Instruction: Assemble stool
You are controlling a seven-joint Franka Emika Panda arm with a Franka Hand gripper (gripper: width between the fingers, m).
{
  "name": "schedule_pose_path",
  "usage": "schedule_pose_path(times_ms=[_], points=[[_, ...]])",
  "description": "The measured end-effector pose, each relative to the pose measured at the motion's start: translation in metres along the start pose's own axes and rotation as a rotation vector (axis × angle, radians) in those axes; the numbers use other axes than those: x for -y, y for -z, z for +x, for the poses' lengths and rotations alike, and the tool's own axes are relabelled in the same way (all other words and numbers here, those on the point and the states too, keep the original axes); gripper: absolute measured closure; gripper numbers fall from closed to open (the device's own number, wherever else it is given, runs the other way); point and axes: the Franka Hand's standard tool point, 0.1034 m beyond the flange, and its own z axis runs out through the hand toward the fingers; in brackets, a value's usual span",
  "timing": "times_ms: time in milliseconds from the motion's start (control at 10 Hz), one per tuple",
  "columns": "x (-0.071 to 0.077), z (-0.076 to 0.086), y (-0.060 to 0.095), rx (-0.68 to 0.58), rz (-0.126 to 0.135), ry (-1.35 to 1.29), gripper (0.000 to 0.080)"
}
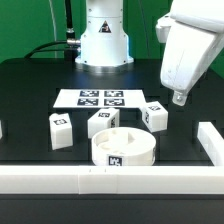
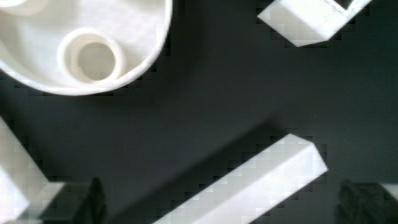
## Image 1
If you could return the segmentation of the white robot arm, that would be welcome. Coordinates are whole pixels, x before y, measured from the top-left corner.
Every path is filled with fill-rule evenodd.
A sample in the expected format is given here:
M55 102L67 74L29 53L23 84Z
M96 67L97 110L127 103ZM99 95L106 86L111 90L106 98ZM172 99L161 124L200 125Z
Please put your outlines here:
M133 62L123 30L123 0L86 0L87 26L76 63L97 72ZM160 80L174 91L173 102L188 94L224 49L224 0L173 0L157 20L156 35L165 45Z

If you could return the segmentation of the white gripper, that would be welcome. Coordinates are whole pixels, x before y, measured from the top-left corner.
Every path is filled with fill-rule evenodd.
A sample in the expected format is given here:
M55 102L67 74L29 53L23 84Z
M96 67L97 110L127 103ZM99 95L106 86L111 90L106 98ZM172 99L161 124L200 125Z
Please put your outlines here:
M173 0L170 12L156 24L165 43L160 79L184 106L187 96L224 48L224 0Z

